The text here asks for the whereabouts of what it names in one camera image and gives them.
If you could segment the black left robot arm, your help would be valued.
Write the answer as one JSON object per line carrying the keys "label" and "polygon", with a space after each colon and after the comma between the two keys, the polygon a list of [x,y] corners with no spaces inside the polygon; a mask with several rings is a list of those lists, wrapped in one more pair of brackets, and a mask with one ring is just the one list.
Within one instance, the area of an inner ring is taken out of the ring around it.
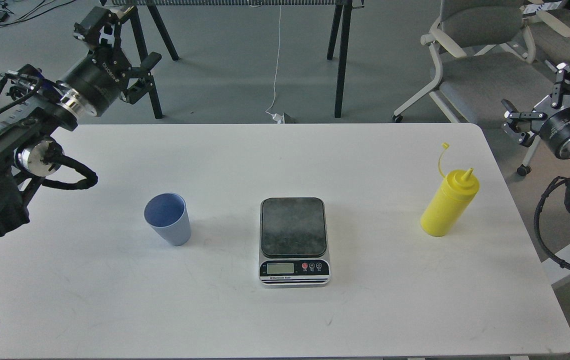
{"label": "black left robot arm", "polygon": [[155,118],[163,117],[151,73],[161,54],[148,52],[138,2],[115,12],[94,7],[74,25],[87,55],[59,80],[25,64],[0,79],[0,237],[29,223],[28,205],[40,187],[81,191],[98,176],[69,157],[53,139],[72,132],[83,116],[99,117],[116,100],[135,104],[149,96]]}

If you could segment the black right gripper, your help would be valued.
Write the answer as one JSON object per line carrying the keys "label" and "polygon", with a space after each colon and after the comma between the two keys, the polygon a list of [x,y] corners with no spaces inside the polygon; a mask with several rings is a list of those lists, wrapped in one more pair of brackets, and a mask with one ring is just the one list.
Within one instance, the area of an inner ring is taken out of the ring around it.
{"label": "black right gripper", "polygon": [[532,111],[518,111],[507,99],[500,103],[506,110],[500,129],[512,141],[529,148],[538,135],[556,158],[570,159],[570,63],[558,64],[551,98],[543,98]]}

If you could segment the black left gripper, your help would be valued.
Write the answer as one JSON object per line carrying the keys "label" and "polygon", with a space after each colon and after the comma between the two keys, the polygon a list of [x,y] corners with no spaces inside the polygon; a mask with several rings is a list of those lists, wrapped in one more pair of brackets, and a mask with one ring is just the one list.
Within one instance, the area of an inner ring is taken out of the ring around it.
{"label": "black left gripper", "polygon": [[155,86],[151,70],[162,55],[151,52],[139,67],[131,67],[121,48],[121,28],[116,13],[104,7],[93,7],[74,24],[74,38],[84,43],[88,52],[60,80],[89,102],[96,117],[102,116],[119,95],[123,102],[134,105]]}

